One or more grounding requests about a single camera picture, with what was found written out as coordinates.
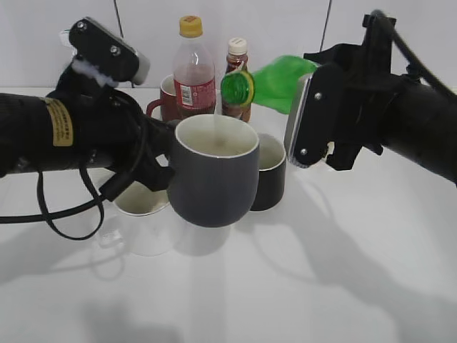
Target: green bottle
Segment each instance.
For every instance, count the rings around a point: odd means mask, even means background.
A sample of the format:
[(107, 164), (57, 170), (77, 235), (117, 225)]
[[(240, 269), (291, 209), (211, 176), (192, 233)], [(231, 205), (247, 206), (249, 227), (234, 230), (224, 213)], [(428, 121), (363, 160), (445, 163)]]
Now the green bottle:
[(221, 95), (230, 105), (246, 106), (251, 102), (289, 114), (298, 79), (318, 68), (314, 62), (298, 56), (281, 56), (250, 74), (233, 71), (222, 79)]

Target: sauce bottle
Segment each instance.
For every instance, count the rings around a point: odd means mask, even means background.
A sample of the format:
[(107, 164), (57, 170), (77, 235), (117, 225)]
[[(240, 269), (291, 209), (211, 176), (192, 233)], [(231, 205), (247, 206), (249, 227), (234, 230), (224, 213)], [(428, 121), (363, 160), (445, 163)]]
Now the sauce bottle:
[[(232, 38), (228, 41), (226, 74), (234, 70), (248, 71), (248, 43), (243, 38)], [(240, 107), (227, 104), (222, 100), (222, 114), (241, 119), (246, 123), (251, 118), (251, 104)]]
[(182, 42), (174, 59), (178, 112), (183, 119), (196, 114), (214, 113), (214, 63), (201, 41), (201, 19), (197, 16), (184, 16), (179, 19), (179, 34)]

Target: yellow warning label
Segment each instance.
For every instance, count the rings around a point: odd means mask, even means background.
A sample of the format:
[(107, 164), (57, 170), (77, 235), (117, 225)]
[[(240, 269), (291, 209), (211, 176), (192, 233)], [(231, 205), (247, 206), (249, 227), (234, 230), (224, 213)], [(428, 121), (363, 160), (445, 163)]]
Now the yellow warning label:
[(65, 105), (60, 100), (42, 98), (46, 102), (52, 122), (52, 145), (73, 145), (73, 124)]

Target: plastic bottle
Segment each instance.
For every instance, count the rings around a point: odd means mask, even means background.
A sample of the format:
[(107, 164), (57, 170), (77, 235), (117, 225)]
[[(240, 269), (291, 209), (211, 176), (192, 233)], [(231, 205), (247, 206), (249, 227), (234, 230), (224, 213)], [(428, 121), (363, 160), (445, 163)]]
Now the plastic bottle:
[(178, 112), (182, 118), (214, 113), (216, 87), (214, 63), (201, 42), (203, 29), (197, 16), (179, 19), (179, 34), (183, 37), (174, 59), (174, 85)]
[[(226, 74), (234, 70), (248, 71), (247, 52), (248, 43), (245, 39), (236, 37), (228, 41)], [(223, 100), (222, 114), (224, 116), (239, 118), (247, 123), (251, 118), (251, 104), (245, 107), (231, 106)]]
[(233, 71), (222, 79), (222, 99), (231, 106), (245, 107), (254, 102), (289, 114), (298, 79), (317, 68), (312, 61), (286, 55), (252, 74)]

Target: gray mug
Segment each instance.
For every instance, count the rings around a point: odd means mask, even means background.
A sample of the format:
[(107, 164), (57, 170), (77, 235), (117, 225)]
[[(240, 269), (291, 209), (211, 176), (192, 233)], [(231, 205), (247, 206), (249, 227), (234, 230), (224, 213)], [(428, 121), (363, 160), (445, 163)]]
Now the gray mug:
[(251, 208), (258, 184), (258, 136), (229, 116), (201, 114), (175, 130), (168, 187), (171, 206), (202, 227), (237, 222)]

